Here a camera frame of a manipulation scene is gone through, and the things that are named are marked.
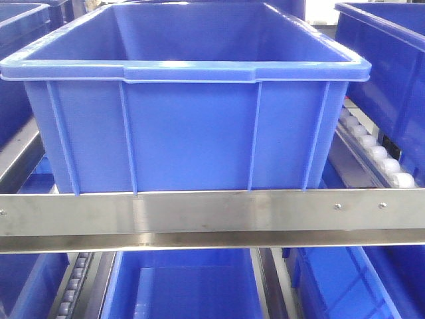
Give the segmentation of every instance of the blue plastic bin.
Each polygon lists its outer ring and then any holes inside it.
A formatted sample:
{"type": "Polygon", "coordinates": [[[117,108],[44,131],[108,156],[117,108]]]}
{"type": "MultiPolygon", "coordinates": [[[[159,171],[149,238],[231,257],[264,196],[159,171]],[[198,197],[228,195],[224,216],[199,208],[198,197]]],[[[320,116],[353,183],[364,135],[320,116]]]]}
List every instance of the blue plastic bin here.
{"type": "Polygon", "coordinates": [[[338,4],[336,39],[372,63],[348,95],[425,172],[425,4],[338,4]]]}
{"type": "MultiPolygon", "coordinates": [[[[179,0],[180,2],[217,2],[217,0],[179,0]]],[[[240,0],[218,0],[218,1],[240,1],[240,0]]],[[[255,2],[258,0],[244,0],[245,2],[255,2]]],[[[166,3],[170,0],[127,0],[131,3],[166,3]]],[[[301,20],[305,20],[305,0],[267,0],[270,5],[274,5],[279,9],[294,15],[301,20]]]]}
{"type": "Polygon", "coordinates": [[[362,248],[291,249],[289,260],[305,319],[401,318],[362,248]]]}
{"type": "Polygon", "coordinates": [[[425,247],[364,247],[402,318],[425,318],[425,247]]]}
{"type": "Polygon", "coordinates": [[[61,192],[319,185],[370,64],[267,3],[110,5],[1,63],[61,192]]]}
{"type": "Polygon", "coordinates": [[[45,156],[18,191],[19,194],[47,194],[54,186],[50,163],[45,156]]]}
{"type": "Polygon", "coordinates": [[[65,22],[74,20],[74,9],[72,0],[0,0],[0,3],[45,3],[49,6],[50,30],[56,30],[63,26],[65,22]]]}
{"type": "Polygon", "coordinates": [[[0,317],[47,318],[68,264],[66,254],[0,255],[0,317]]]}
{"type": "MultiPolygon", "coordinates": [[[[0,60],[48,33],[46,5],[0,4],[0,60]]],[[[23,83],[0,80],[0,149],[31,116],[23,83]]]]}
{"type": "Polygon", "coordinates": [[[262,318],[249,249],[118,252],[101,319],[262,318]]]}

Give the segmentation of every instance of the stainless steel bar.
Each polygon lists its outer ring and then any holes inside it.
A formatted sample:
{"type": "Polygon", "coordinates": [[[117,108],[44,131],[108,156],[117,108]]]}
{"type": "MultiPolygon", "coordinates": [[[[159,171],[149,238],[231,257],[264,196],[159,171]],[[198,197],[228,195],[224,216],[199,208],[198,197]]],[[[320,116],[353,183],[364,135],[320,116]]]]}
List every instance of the stainless steel bar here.
{"type": "Polygon", "coordinates": [[[274,264],[276,266],[276,272],[282,295],[284,297],[286,312],[288,313],[289,319],[302,319],[302,311],[299,308],[296,300],[297,294],[292,288],[291,276],[288,272],[288,268],[282,256],[282,248],[271,248],[274,264]]]}
{"type": "Polygon", "coordinates": [[[251,248],[250,255],[252,270],[254,271],[254,278],[257,288],[257,295],[260,301],[260,307],[262,311],[262,317],[263,319],[270,319],[268,302],[266,300],[266,292],[264,290],[264,287],[267,285],[266,278],[264,276],[264,269],[261,263],[260,252],[258,248],[251,248]]]}
{"type": "Polygon", "coordinates": [[[359,158],[348,152],[347,141],[343,138],[341,126],[333,137],[329,152],[329,161],[347,188],[376,188],[382,187],[370,170],[359,163],[359,158]]]}
{"type": "Polygon", "coordinates": [[[0,238],[0,253],[225,247],[425,245],[424,229],[239,231],[0,238]]]}
{"type": "Polygon", "coordinates": [[[425,189],[0,195],[0,237],[425,229],[425,189]]]}
{"type": "Polygon", "coordinates": [[[289,319],[272,251],[270,248],[259,248],[258,252],[270,319],[289,319]]]}
{"type": "Polygon", "coordinates": [[[16,193],[44,155],[35,119],[0,150],[0,193],[16,193]]]}

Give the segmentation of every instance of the bin rim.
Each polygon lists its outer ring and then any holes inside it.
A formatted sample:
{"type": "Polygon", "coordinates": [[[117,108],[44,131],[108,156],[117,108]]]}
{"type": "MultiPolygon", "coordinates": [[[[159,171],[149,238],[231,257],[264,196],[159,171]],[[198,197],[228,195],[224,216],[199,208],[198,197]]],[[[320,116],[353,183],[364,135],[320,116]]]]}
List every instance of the bin rim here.
{"type": "MultiPolygon", "coordinates": [[[[234,5],[216,3],[217,5],[234,5]]],[[[0,62],[3,80],[121,80],[133,82],[219,82],[254,83],[263,81],[366,81],[371,64],[357,53],[323,35],[297,17],[272,10],[303,29],[341,60],[323,61],[160,61],[160,60],[57,60],[30,56],[57,38],[86,23],[105,10],[119,6],[180,5],[168,3],[120,3],[103,6],[40,38],[0,62]]]]}
{"type": "Polygon", "coordinates": [[[403,27],[402,25],[381,18],[378,15],[374,15],[373,13],[357,7],[377,7],[383,5],[387,7],[425,7],[425,3],[337,3],[335,4],[335,10],[338,10],[344,15],[361,21],[402,42],[408,43],[420,51],[425,52],[425,35],[421,35],[416,31],[410,30],[409,28],[403,27]]]}
{"type": "Polygon", "coordinates": [[[57,7],[63,5],[69,0],[0,0],[0,4],[14,4],[14,5],[30,5],[30,4],[45,4],[48,7],[57,7]]]}

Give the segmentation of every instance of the flow rack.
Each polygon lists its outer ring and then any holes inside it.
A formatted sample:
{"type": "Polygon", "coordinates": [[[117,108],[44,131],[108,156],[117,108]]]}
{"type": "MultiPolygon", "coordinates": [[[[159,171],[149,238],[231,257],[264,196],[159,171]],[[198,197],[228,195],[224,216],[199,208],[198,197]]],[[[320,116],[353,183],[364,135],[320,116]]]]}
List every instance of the flow rack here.
{"type": "Polygon", "coordinates": [[[425,243],[425,189],[385,188],[341,123],[329,159],[350,189],[12,194],[43,154],[33,119],[0,153],[2,253],[425,243]]]}

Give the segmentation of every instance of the blue crate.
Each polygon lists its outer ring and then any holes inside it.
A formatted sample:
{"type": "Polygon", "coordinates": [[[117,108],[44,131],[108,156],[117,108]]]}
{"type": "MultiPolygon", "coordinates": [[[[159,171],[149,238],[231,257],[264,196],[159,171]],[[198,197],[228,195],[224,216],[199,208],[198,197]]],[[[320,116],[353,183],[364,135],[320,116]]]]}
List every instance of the blue crate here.
{"type": "Polygon", "coordinates": [[[369,69],[259,2],[105,6],[1,63],[76,194],[317,187],[369,69]]]}
{"type": "Polygon", "coordinates": [[[19,194],[47,194],[54,185],[50,163],[44,156],[18,191],[19,194]]]}
{"type": "Polygon", "coordinates": [[[288,258],[305,319],[401,318],[362,248],[291,249],[288,258]]]}
{"type": "MultiPolygon", "coordinates": [[[[217,0],[179,0],[180,2],[215,2],[217,0]]],[[[221,0],[221,1],[240,1],[240,0],[221,0]]],[[[258,0],[243,0],[245,2],[258,1],[258,0]]],[[[127,0],[126,2],[132,3],[164,3],[169,0],[127,0]]],[[[267,0],[267,3],[274,5],[279,9],[294,15],[301,20],[305,20],[305,0],[267,0]]]]}
{"type": "MultiPolygon", "coordinates": [[[[81,0],[75,0],[77,8],[81,7],[79,14],[84,13],[86,8],[81,0]]],[[[48,14],[50,16],[50,30],[56,30],[63,26],[65,22],[74,20],[74,9],[72,0],[0,0],[0,3],[44,3],[49,6],[48,14]]]]}
{"type": "Polygon", "coordinates": [[[425,173],[425,4],[338,4],[336,39],[373,65],[348,95],[425,173]]]}
{"type": "Polygon", "coordinates": [[[263,318],[250,251],[118,252],[101,319],[263,318]]]}
{"type": "Polygon", "coordinates": [[[402,318],[425,318],[425,246],[364,247],[402,318]]]}
{"type": "Polygon", "coordinates": [[[68,263],[66,254],[0,255],[0,317],[47,318],[68,263]]]}
{"type": "MultiPolygon", "coordinates": [[[[0,60],[48,33],[46,5],[0,4],[0,60]]],[[[32,112],[23,83],[0,80],[0,149],[32,112]]]]}

